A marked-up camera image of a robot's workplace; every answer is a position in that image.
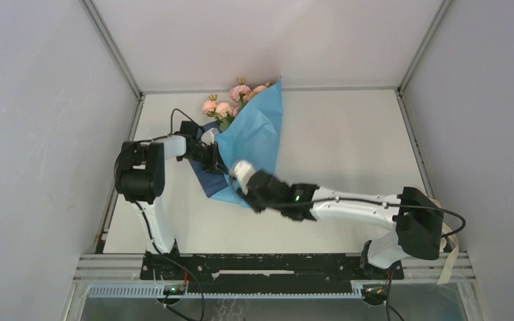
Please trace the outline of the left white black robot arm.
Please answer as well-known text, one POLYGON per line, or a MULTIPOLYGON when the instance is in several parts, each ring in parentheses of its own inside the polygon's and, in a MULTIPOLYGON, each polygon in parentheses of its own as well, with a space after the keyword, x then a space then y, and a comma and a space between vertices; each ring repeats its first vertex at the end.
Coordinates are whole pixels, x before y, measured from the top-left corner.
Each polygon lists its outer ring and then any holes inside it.
POLYGON ((172 158, 188 160, 205 196, 217 195, 228 186, 224 176, 227 168, 215 142, 219 133, 216 122, 200 126, 192 120, 184 120, 177 132, 123 142, 116 158, 116 191, 137 207, 147 235, 147 252, 163 254, 157 260, 156 268, 167 279, 181 273, 183 262, 171 254, 177 242, 161 200, 165 188, 165 162, 172 158))

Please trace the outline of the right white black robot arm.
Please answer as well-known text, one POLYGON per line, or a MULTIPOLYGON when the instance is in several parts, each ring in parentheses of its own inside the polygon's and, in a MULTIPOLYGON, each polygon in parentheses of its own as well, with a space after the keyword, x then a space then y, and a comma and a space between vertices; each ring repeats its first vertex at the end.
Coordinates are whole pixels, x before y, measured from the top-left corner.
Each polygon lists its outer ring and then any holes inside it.
POLYGON ((437 207, 413 187, 396 195, 344 193, 308 183, 289 185, 253 168, 232 171, 230 180, 256 213, 271 209, 292 221, 344 219, 385 229, 385 235, 363 246, 360 269, 368 278, 378 278, 408 256, 438 259, 442 240, 466 227, 462 215, 437 207))

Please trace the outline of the blue wrapping paper sheet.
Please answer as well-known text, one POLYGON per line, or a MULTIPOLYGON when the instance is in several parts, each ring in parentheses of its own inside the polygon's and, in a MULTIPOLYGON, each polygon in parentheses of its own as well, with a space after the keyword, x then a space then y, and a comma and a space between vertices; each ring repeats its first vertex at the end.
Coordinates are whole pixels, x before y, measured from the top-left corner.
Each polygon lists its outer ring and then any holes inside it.
MULTIPOLYGON (((257 169, 275 171, 280 148, 283 107, 279 83, 253 98, 230 127, 220 132, 215 142, 229 170, 236 161, 245 160, 257 169)), ((190 161, 208 199, 242 207, 248 205, 237 196, 227 174, 204 173, 197 162, 190 161)))

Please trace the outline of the pink fake flower bunch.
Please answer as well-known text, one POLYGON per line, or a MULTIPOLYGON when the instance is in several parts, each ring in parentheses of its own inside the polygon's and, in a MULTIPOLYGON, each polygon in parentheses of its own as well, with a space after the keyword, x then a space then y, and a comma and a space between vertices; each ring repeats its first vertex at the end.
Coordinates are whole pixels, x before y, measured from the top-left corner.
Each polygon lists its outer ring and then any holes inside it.
POLYGON ((204 116, 213 118, 218 130, 228 129, 238 114, 256 96, 273 87, 274 82, 266 82, 258 86, 249 86, 245 78, 239 77, 237 84, 229 91, 229 101, 221 101, 217 94, 211 94, 202 104, 201 111, 204 116))

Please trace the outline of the cream lace ribbon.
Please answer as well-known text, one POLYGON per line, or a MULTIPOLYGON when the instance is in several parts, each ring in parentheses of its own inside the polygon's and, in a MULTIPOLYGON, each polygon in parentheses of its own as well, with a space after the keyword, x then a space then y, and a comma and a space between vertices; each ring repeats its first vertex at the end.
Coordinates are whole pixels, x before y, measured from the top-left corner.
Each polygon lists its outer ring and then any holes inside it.
POLYGON ((452 244, 454 245, 454 247, 450 250, 450 252, 448 252, 448 256, 446 257, 446 261, 436 283, 437 285, 444 285, 450 281, 454 263, 456 262, 456 259, 459 254, 459 244, 456 235, 447 236, 443 238, 440 243, 442 253, 446 253, 447 246, 452 244))

